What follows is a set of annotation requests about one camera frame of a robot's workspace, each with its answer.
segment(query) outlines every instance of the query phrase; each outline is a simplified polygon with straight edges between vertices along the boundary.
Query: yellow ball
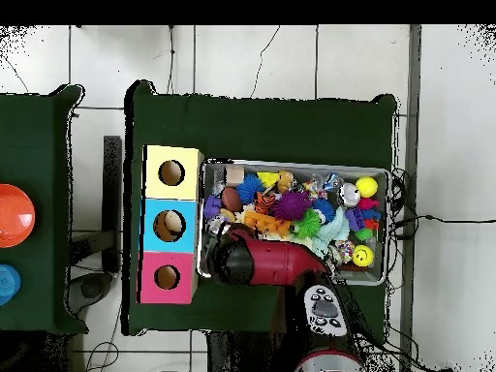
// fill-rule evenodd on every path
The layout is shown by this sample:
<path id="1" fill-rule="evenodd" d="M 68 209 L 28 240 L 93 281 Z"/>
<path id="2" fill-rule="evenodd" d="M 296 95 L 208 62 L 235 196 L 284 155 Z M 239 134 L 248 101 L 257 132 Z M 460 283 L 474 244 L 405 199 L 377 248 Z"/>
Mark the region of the yellow ball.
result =
<path id="1" fill-rule="evenodd" d="M 366 245 L 358 245 L 353 252 L 353 262 L 358 266 L 369 266 L 374 261 L 374 252 Z"/>
<path id="2" fill-rule="evenodd" d="M 361 177 L 356 182 L 360 195 L 365 199 L 372 197 L 377 193 L 377 182 L 372 177 Z"/>

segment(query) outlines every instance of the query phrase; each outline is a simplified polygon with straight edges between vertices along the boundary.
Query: orange bowl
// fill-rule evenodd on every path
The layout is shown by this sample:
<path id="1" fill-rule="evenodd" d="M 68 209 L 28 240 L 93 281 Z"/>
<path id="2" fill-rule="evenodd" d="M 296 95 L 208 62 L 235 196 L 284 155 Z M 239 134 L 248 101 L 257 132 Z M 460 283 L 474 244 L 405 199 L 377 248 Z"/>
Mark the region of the orange bowl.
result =
<path id="1" fill-rule="evenodd" d="M 26 193 L 0 184 L 0 248 L 14 247 L 26 239 L 35 225 L 35 207 Z"/>

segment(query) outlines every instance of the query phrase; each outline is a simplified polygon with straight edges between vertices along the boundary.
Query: black cable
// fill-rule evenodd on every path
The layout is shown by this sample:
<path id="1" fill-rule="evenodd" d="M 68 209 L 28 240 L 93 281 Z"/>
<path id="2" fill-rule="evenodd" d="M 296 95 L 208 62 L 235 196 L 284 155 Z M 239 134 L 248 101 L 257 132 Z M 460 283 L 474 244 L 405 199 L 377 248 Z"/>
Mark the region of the black cable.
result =
<path id="1" fill-rule="evenodd" d="M 262 68 L 262 64 L 264 63 L 264 57 L 262 56 L 262 54 L 264 54 L 264 51 L 266 51 L 268 49 L 268 47 L 270 46 L 270 44 L 274 40 L 274 37 L 280 28 L 281 28 L 281 25 L 278 25 L 277 30 L 275 31 L 275 33 L 272 35 L 272 38 L 270 39 L 270 42 L 268 42 L 268 44 L 265 46 L 265 48 L 260 53 L 260 66 L 259 66 L 259 70 L 257 71 L 257 78 L 255 78 L 255 85 L 253 86 L 253 91 L 252 91 L 252 94 L 250 95 L 250 99 L 253 97 L 253 94 L 255 93 L 255 89 L 257 88 L 257 83 L 259 82 L 259 73 L 260 73 L 260 70 Z"/>
<path id="2" fill-rule="evenodd" d="M 172 89 L 172 94 L 174 94 L 174 85 L 172 82 L 172 65 L 174 63 L 174 41 L 173 41 L 173 26 L 169 26 L 169 35 L 170 35 L 170 71 L 169 71 L 169 83 L 167 84 L 167 93 L 169 94 L 169 89 Z"/>

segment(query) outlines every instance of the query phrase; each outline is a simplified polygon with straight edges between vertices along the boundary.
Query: dark green table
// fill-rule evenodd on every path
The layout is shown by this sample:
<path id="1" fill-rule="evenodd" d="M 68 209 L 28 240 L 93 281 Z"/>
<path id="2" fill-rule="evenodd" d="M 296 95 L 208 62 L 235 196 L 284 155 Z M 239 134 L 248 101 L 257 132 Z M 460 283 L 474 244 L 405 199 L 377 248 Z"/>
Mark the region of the dark green table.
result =
<path id="1" fill-rule="evenodd" d="M 22 281 L 0 306 L 2 330 L 86 331 L 65 307 L 71 236 L 67 131 L 81 92 L 69 85 L 48 96 L 0 95 L 0 183 L 22 189 L 36 210 L 30 236 L 0 248 L 0 264 L 15 267 Z"/>
<path id="2" fill-rule="evenodd" d="M 199 149 L 206 158 L 376 167 L 390 170 L 396 103 L 321 99 L 283 101 L 156 95 L 137 81 L 128 90 L 124 171 L 124 331 L 143 328 L 268 331 L 279 287 L 222 286 L 200 279 L 190 305 L 137 304 L 141 150 L 144 144 Z M 384 340 L 385 286 L 352 287 L 367 323 Z"/>

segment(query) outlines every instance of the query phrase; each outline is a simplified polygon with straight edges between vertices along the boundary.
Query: pink toy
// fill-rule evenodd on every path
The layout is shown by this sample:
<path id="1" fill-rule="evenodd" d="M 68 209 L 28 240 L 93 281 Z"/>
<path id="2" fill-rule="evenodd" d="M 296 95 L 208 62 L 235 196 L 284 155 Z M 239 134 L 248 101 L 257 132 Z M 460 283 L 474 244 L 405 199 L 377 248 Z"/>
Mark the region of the pink toy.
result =
<path id="1" fill-rule="evenodd" d="M 286 191 L 271 209 L 275 218 L 291 221 L 301 220 L 305 209 L 311 207 L 312 202 L 308 200 L 308 193 Z"/>
<path id="2" fill-rule="evenodd" d="M 362 197 L 358 202 L 357 207 L 361 209 L 370 209 L 373 206 L 379 206 L 379 202 L 371 199 L 366 199 Z"/>

